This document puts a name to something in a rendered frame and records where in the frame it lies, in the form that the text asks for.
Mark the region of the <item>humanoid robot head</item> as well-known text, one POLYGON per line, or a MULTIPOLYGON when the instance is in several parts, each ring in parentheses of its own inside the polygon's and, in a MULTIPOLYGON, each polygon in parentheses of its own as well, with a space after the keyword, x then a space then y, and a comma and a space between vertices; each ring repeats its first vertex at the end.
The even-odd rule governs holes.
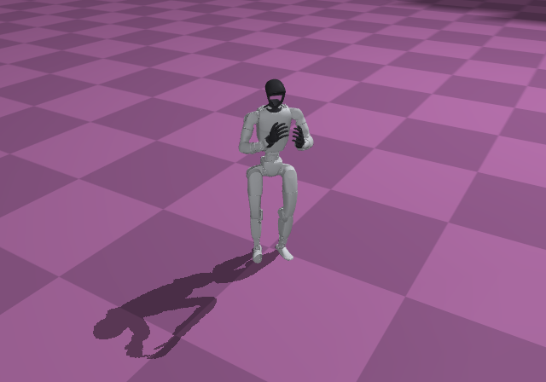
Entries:
POLYGON ((278 107, 282 106, 285 93, 286 93, 283 83, 278 79, 271 79, 266 83, 265 91, 266 91, 269 104, 265 105, 264 108, 269 106, 272 108, 272 109, 266 108, 269 112, 271 113, 280 112, 282 110, 282 107, 281 108, 278 108, 278 107), (278 96, 278 95, 282 96, 282 99, 280 101, 278 99, 270 100, 271 96, 278 96))

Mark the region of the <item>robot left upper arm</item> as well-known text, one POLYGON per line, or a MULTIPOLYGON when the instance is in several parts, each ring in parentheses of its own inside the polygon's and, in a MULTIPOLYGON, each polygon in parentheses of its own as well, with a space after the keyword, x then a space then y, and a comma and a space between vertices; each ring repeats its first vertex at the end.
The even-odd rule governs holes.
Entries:
POLYGON ((289 110, 290 110, 290 112, 292 114, 292 119, 296 120, 295 124, 296 124, 297 128, 298 128, 298 126, 301 127, 301 129, 303 131, 304 139, 308 138, 310 136, 310 132, 309 132, 308 125, 307 125, 307 123, 305 121, 304 114, 298 108, 289 107, 289 110))

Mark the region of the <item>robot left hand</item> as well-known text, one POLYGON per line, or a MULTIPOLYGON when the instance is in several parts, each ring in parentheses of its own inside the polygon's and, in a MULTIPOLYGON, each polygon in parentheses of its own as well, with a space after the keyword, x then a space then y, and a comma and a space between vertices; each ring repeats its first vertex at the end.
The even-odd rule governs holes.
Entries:
POLYGON ((293 131, 293 133, 295 133, 295 134, 297 134, 299 136, 293 136, 293 137, 296 137, 296 140, 292 140, 292 141, 295 142, 296 148, 302 148, 302 146, 304 146, 304 144, 305 144, 303 131, 302 131, 300 126, 298 126, 298 128, 294 128, 294 129, 297 130, 298 132, 293 131))

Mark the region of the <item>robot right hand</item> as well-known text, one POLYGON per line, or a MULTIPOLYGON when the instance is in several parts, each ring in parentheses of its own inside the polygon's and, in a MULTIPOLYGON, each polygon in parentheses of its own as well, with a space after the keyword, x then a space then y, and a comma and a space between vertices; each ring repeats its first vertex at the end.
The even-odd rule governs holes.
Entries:
POLYGON ((270 134, 265 138, 265 140, 267 141, 267 143, 269 144, 267 147, 270 148, 272 147, 275 142, 278 142, 280 139, 282 139, 283 137, 285 136, 289 136, 289 134, 286 134, 286 135, 283 135, 283 136, 279 136, 285 132, 288 132, 288 130, 284 130, 284 131, 281 131, 285 128, 287 128, 287 126, 284 126, 280 129, 278 129, 279 127, 281 127, 282 125, 285 125, 286 123, 282 123, 282 124, 278 124, 278 122, 274 123, 272 128, 271 128, 271 131, 270 131, 270 134), (278 133, 279 131, 281 131, 280 133, 278 133))

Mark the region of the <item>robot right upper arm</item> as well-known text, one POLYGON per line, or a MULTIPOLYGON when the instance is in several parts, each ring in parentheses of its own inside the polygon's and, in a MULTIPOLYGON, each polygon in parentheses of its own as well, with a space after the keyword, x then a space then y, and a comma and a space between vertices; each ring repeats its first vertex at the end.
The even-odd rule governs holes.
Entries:
MULTIPOLYGON (((249 140, 253 134, 253 129, 254 129, 253 125, 258 123, 258 118, 259 118, 259 111, 254 111, 254 112, 246 114, 246 116, 244 117, 244 124, 241 131, 240 144, 242 142, 249 143, 249 140)), ((249 154, 249 153, 245 153, 245 154, 249 154)))

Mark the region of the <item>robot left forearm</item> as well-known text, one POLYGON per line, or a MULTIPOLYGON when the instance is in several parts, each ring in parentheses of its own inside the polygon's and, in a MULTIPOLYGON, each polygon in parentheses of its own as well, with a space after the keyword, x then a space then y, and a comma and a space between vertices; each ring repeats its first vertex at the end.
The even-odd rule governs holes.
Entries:
MULTIPOLYGON (((305 150, 311 148, 313 146, 313 144, 314 144, 313 138, 311 136, 309 136, 308 138, 305 138, 304 146, 302 146, 302 148, 297 148, 297 149, 300 150, 300 151, 305 151, 305 150)), ((294 143, 294 146, 296 147, 295 143, 294 143)))

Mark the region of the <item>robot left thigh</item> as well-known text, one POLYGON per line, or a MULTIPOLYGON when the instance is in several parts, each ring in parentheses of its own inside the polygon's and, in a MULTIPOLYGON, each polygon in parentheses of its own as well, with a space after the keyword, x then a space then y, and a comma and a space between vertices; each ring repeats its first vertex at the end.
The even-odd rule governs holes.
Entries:
POLYGON ((289 164, 282 163, 282 196, 283 207, 279 208, 278 215, 283 221, 287 221, 294 213, 297 196, 298 180, 296 170, 289 164))

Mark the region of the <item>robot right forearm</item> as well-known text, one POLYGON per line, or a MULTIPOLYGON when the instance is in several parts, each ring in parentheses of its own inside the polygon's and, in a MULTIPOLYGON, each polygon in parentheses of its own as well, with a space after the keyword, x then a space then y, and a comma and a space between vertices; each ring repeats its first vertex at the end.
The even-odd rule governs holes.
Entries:
POLYGON ((266 151, 268 149, 267 147, 268 145, 269 144, 267 143, 265 139, 261 142, 250 142, 250 143, 242 142, 239 145, 239 150, 240 152, 243 152, 243 153, 255 154, 257 152, 266 151))

